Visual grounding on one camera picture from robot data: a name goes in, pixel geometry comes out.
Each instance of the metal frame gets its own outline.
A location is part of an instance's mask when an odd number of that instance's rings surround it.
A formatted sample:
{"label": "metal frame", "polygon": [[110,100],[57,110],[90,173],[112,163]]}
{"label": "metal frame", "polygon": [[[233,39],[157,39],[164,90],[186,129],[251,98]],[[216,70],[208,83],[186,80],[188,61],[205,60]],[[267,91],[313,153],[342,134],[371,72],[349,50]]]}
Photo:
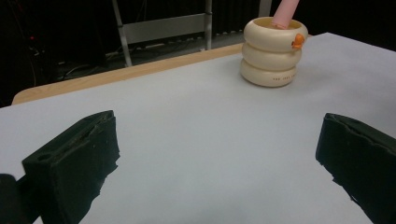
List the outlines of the metal frame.
{"label": "metal frame", "polygon": [[127,24],[122,23],[117,0],[112,2],[126,66],[132,66],[128,44],[205,32],[205,49],[212,48],[212,0],[205,0],[205,13],[202,14]]}

